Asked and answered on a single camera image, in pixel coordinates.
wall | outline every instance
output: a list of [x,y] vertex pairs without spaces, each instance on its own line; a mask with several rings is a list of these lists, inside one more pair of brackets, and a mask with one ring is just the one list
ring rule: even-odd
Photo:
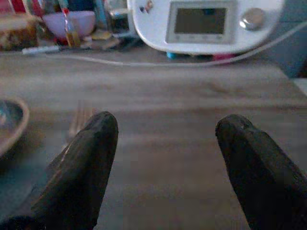
[[[272,34],[272,39],[303,21],[307,21],[307,0],[287,0],[281,22]],[[296,77],[307,60],[307,27],[266,53],[279,63],[288,77]]]

wooden bowl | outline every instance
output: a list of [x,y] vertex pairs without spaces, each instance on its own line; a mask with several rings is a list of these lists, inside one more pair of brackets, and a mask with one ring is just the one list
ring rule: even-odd
[[23,100],[0,98],[0,158],[21,137],[29,117],[29,108]]

white cable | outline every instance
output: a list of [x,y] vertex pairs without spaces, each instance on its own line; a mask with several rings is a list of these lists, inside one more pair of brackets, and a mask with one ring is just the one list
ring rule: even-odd
[[215,66],[215,65],[221,65],[221,64],[227,64],[232,63],[236,61],[241,61],[246,58],[249,58],[255,54],[258,54],[264,50],[267,50],[269,48],[272,48],[273,46],[277,45],[278,43],[282,42],[283,40],[289,38],[296,32],[300,31],[304,27],[307,26],[307,21],[302,22],[293,29],[289,30],[282,36],[276,38],[275,40],[269,42],[268,44],[265,44],[263,46],[260,46],[252,51],[249,51],[245,54],[239,55],[237,57],[232,57],[229,59],[219,60],[219,61],[209,61],[204,63],[149,63],[149,62],[120,62],[120,61],[110,61],[110,60],[104,60],[99,58],[92,58],[92,57],[84,57],[79,55],[45,55],[44,57],[47,58],[67,58],[67,59],[74,59],[74,60],[80,60],[80,61],[88,61],[88,62],[94,62],[94,63],[101,63],[101,64],[107,64],[107,65],[114,65],[114,66],[130,66],[130,67],[208,67],[208,66]]

purple bowl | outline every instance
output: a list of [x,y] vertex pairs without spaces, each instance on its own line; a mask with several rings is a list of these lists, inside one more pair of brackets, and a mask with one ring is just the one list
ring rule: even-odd
[[[93,11],[71,11],[70,17],[80,37],[91,34],[95,26],[95,13]],[[43,20],[48,29],[58,39],[66,39],[63,13],[44,15]]]

wooden tabletop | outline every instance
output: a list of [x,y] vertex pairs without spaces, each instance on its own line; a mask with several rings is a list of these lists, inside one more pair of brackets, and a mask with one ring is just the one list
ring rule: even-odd
[[[150,51],[84,54],[169,62]],[[248,229],[214,136],[247,116],[307,170],[307,97],[267,60],[217,67],[120,67],[53,56],[0,56],[0,92],[30,107],[21,141],[0,161],[0,219],[60,152],[79,99],[115,115],[119,140],[97,230]]]

